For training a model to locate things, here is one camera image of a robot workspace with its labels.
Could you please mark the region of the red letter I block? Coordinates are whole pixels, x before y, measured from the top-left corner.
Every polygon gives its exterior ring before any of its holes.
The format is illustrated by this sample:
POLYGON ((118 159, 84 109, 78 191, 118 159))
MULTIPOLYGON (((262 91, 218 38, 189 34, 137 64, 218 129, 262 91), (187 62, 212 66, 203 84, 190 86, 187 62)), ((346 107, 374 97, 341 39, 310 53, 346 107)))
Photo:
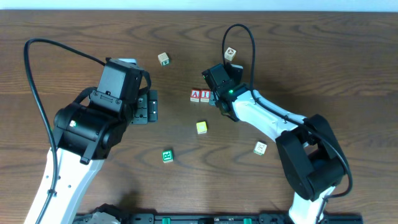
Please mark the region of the red letter I block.
POLYGON ((200 102, 208 103, 210 101, 211 91, 202 90, 200 92, 200 102))

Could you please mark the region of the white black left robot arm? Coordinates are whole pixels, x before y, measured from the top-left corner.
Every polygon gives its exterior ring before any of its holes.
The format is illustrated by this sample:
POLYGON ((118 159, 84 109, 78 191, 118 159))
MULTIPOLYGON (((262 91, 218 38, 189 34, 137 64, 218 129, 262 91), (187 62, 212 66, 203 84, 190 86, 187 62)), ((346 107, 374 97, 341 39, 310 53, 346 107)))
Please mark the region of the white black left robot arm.
POLYGON ((87 188, 127 127, 157 121, 157 100, 155 90, 113 96, 93 87, 60 109, 52 131, 55 145, 25 222, 72 223, 87 188))

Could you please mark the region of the red letter A block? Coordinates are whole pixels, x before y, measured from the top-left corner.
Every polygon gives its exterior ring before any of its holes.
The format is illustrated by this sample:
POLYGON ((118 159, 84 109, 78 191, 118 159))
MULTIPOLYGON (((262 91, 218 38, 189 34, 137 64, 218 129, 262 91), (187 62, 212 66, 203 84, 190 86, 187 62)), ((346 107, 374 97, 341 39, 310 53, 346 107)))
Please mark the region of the red letter A block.
POLYGON ((200 90, 191 90, 190 93, 190 101, 192 102, 199 102, 201 97, 201 91, 200 90))

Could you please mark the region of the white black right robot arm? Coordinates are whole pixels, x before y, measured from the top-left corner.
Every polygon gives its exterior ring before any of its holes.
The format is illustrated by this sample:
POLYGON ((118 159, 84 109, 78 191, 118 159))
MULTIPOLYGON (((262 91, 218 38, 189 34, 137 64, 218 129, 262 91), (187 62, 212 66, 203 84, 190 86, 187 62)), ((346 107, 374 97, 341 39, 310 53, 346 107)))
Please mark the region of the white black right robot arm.
POLYGON ((209 88, 223 115, 253 125, 276 143, 285 177, 295 192, 290 219, 319 223, 342 178, 353 179, 328 121, 319 114, 307 118, 290 113, 245 84, 209 88))

